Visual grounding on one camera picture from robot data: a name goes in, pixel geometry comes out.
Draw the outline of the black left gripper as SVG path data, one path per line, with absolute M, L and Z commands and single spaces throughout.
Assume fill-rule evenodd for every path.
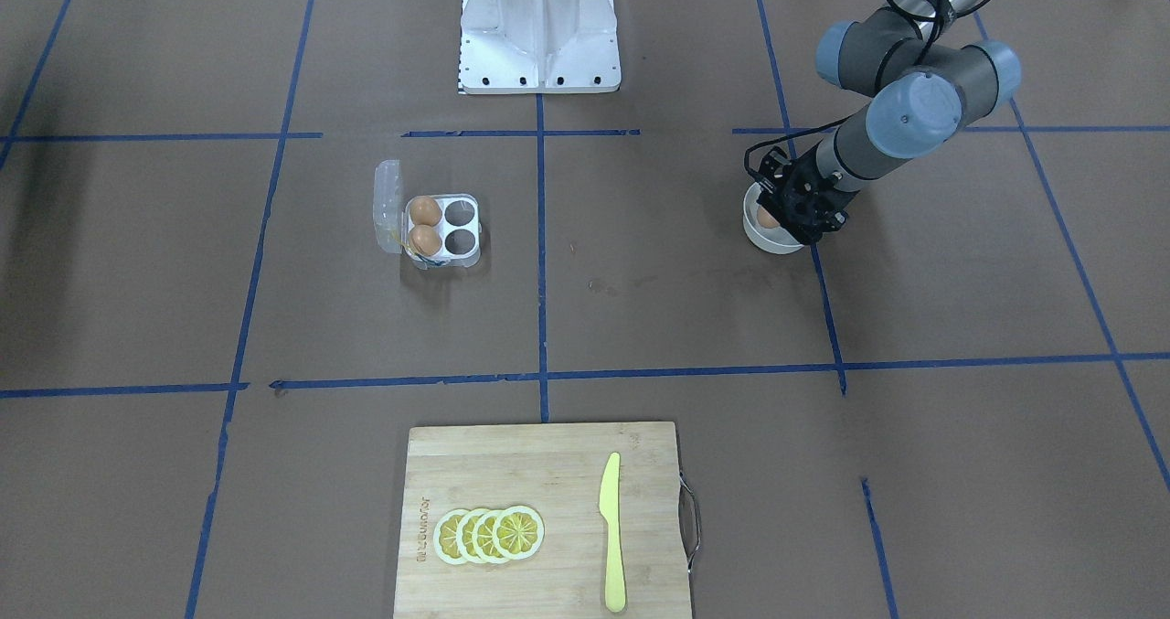
M 835 188 L 834 176 L 820 176 L 804 156 L 773 172 L 773 216 L 798 243 L 818 243 L 847 223 L 848 191 Z

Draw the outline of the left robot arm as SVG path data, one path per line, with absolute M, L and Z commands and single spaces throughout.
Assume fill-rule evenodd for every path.
M 866 186 L 920 159 L 1016 97 L 1021 62 L 1003 41 L 940 44 L 957 20 L 991 0 L 883 0 L 861 22 L 839 22 L 815 48 L 827 84 L 868 99 L 856 114 L 818 128 L 814 147 L 790 159 L 763 143 L 746 165 L 760 191 L 760 227 L 798 247 L 844 228 L 848 202 Z

